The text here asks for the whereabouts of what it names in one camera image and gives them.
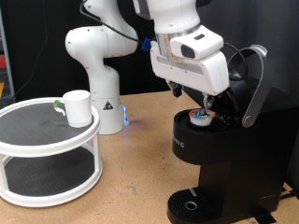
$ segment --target white stand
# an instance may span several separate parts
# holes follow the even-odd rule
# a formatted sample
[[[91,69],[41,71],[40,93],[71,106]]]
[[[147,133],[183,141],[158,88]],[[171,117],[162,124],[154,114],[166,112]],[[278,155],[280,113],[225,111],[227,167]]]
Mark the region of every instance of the white stand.
[[[40,98],[30,101],[23,101],[11,106],[8,106],[0,111],[0,117],[4,116],[6,113],[9,113],[18,108],[30,105],[44,104],[44,103],[53,103],[57,98]],[[25,207],[48,207],[54,206],[61,203],[67,203],[76,199],[77,197],[83,195],[88,190],[90,190],[99,180],[103,172],[103,164],[101,161],[99,153],[99,128],[100,120],[97,111],[93,108],[93,124],[92,126],[81,133],[80,135],[67,139],[63,142],[57,142],[49,145],[41,146],[19,146],[11,145],[0,142],[0,156],[1,154],[7,155],[3,160],[0,158],[0,196],[16,205],[25,206]],[[87,142],[92,139],[93,147],[87,144]],[[36,157],[47,157],[51,155],[56,155],[76,149],[78,147],[84,147],[89,150],[94,157],[94,172],[93,174],[82,184],[71,189],[69,191],[50,195],[43,197],[32,197],[32,196],[23,196],[17,193],[14,193],[9,190],[7,184],[7,176],[5,172],[5,166],[14,158],[36,158]]]

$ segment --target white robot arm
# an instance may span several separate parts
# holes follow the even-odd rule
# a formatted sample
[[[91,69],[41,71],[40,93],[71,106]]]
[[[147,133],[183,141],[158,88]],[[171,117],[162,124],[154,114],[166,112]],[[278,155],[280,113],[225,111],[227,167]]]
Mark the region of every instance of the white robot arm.
[[[138,15],[155,22],[150,57],[156,76],[214,96],[229,87],[223,39],[201,25],[196,0],[134,0],[134,5]]]
[[[125,35],[137,38],[135,30],[122,18],[117,0],[88,0],[82,3],[91,14]],[[79,61],[89,77],[92,104],[101,118],[100,134],[117,133],[128,120],[120,103],[120,76],[104,65],[104,58],[135,52],[137,43],[106,26],[81,27],[70,31],[65,39],[67,52]]]

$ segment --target dark background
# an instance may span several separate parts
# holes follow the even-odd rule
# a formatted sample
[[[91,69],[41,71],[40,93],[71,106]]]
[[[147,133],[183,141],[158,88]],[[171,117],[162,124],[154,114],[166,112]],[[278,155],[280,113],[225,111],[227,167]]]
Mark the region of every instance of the dark background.
[[[17,97],[18,101],[62,96],[66,91],[89,89],[80,63],[66,52],[69,30],[97,25],[78,13],[81,0],[45,0],[49,43],[38,63],[35,78]],[[153,21],[136,16],[132,0],[119,0],[124,19],[136,29],[139,39],[154,37]],[[45,39],[41,0],[0,0],[15,91],[30,76]],[[260,44],[268,49],[276,71],[274,87],[299,98],[299,1],[213,0],[198,9],[202,23],[238,48]],[[223,49],[229,58],[233,52]],[[121,77],[121,94],[168,90],[165,81],[151,69],[150,56],[140,48],[135,54],[106,59]],[[257,76],[256,66],[249,68]],[[296,144],[288,183],[299,190],[299,142]]]

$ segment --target robot end effector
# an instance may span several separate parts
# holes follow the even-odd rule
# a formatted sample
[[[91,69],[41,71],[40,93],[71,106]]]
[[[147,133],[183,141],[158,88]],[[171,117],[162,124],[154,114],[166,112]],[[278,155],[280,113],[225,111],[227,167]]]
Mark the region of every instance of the robot end effector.
[[[181,85],[211,96],[229,87],[226,59],[220,52],[223,39],[200,24],[196,11],[210,2],[134,0],[136,14],[155,21],[157,42],[151,42],[150,51],[153,71],[166,79],[177,97]]]

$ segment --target warning label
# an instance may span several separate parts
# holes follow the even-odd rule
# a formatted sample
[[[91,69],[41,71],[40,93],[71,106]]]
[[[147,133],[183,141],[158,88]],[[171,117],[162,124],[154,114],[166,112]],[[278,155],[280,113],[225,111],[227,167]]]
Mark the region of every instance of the warning label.
[[[110,104],[109,101],[106,102],[106,105],[104,107],[104,110],[110,110],[110,109],[113,109],[113,106]]]

